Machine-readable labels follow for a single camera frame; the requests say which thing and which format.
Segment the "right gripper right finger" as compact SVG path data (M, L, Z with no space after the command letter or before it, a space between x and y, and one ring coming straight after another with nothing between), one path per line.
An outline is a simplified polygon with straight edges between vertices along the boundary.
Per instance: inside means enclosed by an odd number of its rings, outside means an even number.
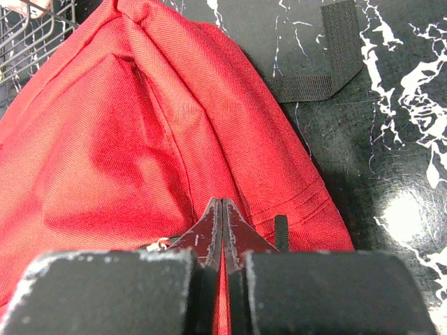
M235 204L222 202L233 334L434 334L406 265L383 252L290 252L262 238Z

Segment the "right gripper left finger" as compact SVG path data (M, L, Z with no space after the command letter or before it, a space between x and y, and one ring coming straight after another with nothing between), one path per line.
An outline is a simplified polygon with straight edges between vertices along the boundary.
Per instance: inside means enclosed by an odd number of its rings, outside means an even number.
M164 251L55 251L17 284L2 334L211 334L222 202Z

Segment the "red student backpack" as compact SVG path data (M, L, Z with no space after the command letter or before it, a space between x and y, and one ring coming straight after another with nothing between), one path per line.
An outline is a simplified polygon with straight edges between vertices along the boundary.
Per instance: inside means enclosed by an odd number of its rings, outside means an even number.
M216 26L159 1L105 1L1 120L1 321L55 251L164 251L231 200L290 252L353 252L281 104L321 101L362 69L352 1L324 6L328 74L261 78ZM233 334L222 242L213 332Z

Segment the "dark wire dish rack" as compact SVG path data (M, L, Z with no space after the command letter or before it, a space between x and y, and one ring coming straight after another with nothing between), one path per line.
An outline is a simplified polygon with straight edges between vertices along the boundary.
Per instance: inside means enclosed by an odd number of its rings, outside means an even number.
M1 86L20 89L77 29L75 1L51 1L31 19L1 7Z

